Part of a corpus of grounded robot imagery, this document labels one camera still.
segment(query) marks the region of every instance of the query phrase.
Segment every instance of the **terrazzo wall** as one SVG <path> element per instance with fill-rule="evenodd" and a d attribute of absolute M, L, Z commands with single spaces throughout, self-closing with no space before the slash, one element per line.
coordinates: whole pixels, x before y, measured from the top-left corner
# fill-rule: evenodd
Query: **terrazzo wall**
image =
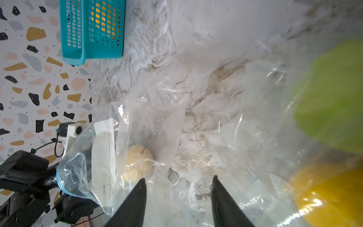
<path fill-rule="evenodd" d="M 56 137 L 62 122 L 88 124 L 91 82 L 87 62 L 62 61 L 58 0 L 0 1 L 0 164 Z M 58 143 L 57 153 L 63 147 Z M 36 155 L 59 161 L 54 143 Z M 59 189 L 50 191 L 51 207 Z M 11 195 L 0 189 L 0 205 Z"/>

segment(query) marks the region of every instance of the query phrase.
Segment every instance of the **wire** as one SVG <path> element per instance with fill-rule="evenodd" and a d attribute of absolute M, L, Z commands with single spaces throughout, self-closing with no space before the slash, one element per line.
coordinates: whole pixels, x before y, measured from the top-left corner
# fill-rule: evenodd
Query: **wire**
<path fill-rule="evenodd" d="M 46 144 L 44 144 L 43 146 L 38 147 L 37 149 L 32 149 L 30 153 L 28 153 L 27 155 L 25 155 L 25 156 L 23 156 L 23 157 L 20 157 L 20 158 L 18 158 L 18 159 L 16 159 L 16 160 L 14 160 L 14 161 L 11 161 L 11 162 L 8 162 L 8 163 L 5 163 L 5 162 L 6 162 L 6 160 L 5 160 L 2 164 L 7 165 L 7 164 L 11 164 L 11 163 L 17 162 L 17 161 L 19 161 L 20 159 L 23 159 L 23 158 L 25 158 L 25 157 L 28 157 L 30 154 L 35 154 L 35 152 L 36 152 L 37 150 L 41 149 L 42 147 L 45 147 L 46 145 L 49 145 L 49 144 L 51 144 L 51 143 L 57 143 L 57 142 L 58 142 L 58 140 L 56 140 L 56 141 L 52 141 L 52 142 L 49 142 L 49 143 L 46 143 Z"/>
<path fill-rule="evenodd" d="M 58 155 L 57 155 L 57 152 L 56 152 L 56 150 L 57 150 L 57 143 L 58 143 L 58 136 L 59 136 L 59 133 L 57 133 L 56 145 L 54 146 L 54 155 L 55 155 L 57 158 L 60 158 L 60 157 L 62 157 L 62 156 L 63 156 L 64 148 L 63 148 L 63 152 L 62 152 L 62 154 L 61 154 L 60 156 L 58 156 Z"/>
<path fill-rule="evenodd" d="M 97 217 L 101 216 L 102 214 L 99 214 L 99 215 L 97 215 L 96 217 L 93 217 L 93 218 L 91 218 L 91 219 L 88 219 L 87 221 L 83 221 L 83 222 L 81 222 L 81 223 L 75 224 L 75 225 L 73 225 L 73 226 L 77 226 L 77 225 L 79 225 L 79 224 L 82 224 L 82 223 L 85 223 L 85 222 L 91 221 L 92 219 L 95 219 L 95 218 L 97 218 Z"/>

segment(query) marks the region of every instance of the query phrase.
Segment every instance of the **clear plastic wrap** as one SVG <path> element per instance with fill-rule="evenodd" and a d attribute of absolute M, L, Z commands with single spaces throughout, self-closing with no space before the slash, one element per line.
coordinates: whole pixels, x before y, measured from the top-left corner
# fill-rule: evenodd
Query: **clear plastic wrap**
<path fill-rule="evenodd" d="M 363 225 L 363 39 L 346 40 L 298 39 L 246 65 L 231 147 L 252 180 L 224 184 L 256 227 Z"/>
<path fill-rule="evenodd" d="M 60 188 L 92 199 L 109 216 L 143 177 L 148 193 L 155 191 L 153 196 L 166 190 L 165 165 L 174 158 L 187 101 L 185 93 L 172 90 L 166 78 L 144 81 L 127 99 L 109 103 L 60 162 Z M 130 153 L 130 147 L 136 149 Z M 148 207 L 153 196 L 148 196 Z"/>

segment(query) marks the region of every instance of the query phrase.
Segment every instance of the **teal plastic basket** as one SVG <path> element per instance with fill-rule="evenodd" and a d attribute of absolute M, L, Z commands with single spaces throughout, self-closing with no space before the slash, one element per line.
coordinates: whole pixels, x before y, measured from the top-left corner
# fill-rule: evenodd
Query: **teal plastic basket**
<path fill-rule="evenodd" d="M 125 0 L 61 0 L 60 21 L 66 63 L 122 56 Z"/>

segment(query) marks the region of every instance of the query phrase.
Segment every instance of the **green fruit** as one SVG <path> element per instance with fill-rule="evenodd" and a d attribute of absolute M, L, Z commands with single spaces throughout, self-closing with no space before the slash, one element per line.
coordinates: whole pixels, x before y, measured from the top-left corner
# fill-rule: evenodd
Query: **green fruit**
<path fill-rule="evenodd" d="M 298 88 L 298 127 L 321 143 L 363 154 L 363 39 L 322 54 L 311 73 L 306 87 Z"/>

